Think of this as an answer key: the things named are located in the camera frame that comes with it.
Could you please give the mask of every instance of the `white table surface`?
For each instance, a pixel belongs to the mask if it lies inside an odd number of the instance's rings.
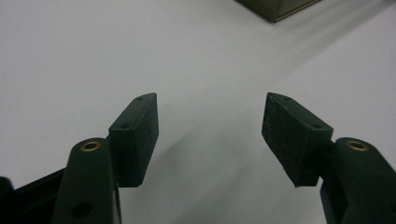
[[[232,0],[1,1],[0,175],[15,188],[158,93],[160,137],[124,223],[326,223],[261,136],[288,95],[396,167],[396,4],[326,0],[275,25]]]

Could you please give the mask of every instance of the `black plastic part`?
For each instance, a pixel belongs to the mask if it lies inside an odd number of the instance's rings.
[[[5,197],[0,202],[0,223],[50,223],[63,173],[64,169],[13,191],[10,191],[12,186],[9,181],[8,184],[2,181],[0,191]]]
[[[157,94],[135,98],[108,131],[119,165],[119,187],[140,186],[159,135]]]
[[[332,127],[293,99],[269,92],[262,136],[295,187],[318,183],[318,154],[332,143]]]
[[[318,171],[323,179],[320,198],[328,224],[339,224],[347,210],[347,196],[339,180],[332,160],[334,145],[322,150],[319,155]]]
[[[70,153],[51,223],[120,223],[117,189],[107,140],[78,143]]]
[[[18,209],[17,196],[11,182],[0,177],[0,223],[10,222]]]
[[[236,0],[267,21],[274,23],[310,7],[320,0]]]
[[[348,200],[342,223],[396,223],[396,173],[378,150],[340,138],[332,159]]]

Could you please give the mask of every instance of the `screw hole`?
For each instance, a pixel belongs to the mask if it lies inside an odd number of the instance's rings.
[[[72,215],[77,218],[85,217],[92,209],[93,205],[91,203],[79,203],[73,208]]]
[[[87,142],[81,146],[81,151],[90,152],[98,149],[101,146],[100,142]]]
[[[346,144],[350,148],[358,150],[358,151],[367,151],[367,150],[369,150],[369,148],[366,145],[364,145],[363,143],[358,142],[358,141],[347,141]]]

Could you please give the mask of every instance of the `white surface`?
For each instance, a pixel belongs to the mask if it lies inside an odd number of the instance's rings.
[[[325,223],[261,137],[288,95],[396,167],[394,0],[326,0],[272,25],[235,1],[1,1],[0,175],[18,188],[158,93],[160,138],[124,223]]]

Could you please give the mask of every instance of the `mounting hole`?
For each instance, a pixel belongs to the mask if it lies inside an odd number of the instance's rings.
[[[102,144],[100,142],[87,142],[81,146],[81,151],[90,152],[98,149]]]
[[[72,216],[81,218],[87,216],[93,209],[92,203],[79,203],[72,210]]]
[[[121,125],[121,128],[122,128],[122,129],[127,129],[127,128],[129,128],[129,124],[122,124],[122,125]]]
[[[347,141],[346,144],[350,148],[358,150],[358,151],[368,151],[369,150],[369,148],[366,145],[364,145],[363,143],[358,142],[358,141],[351,140],[351,141]]]

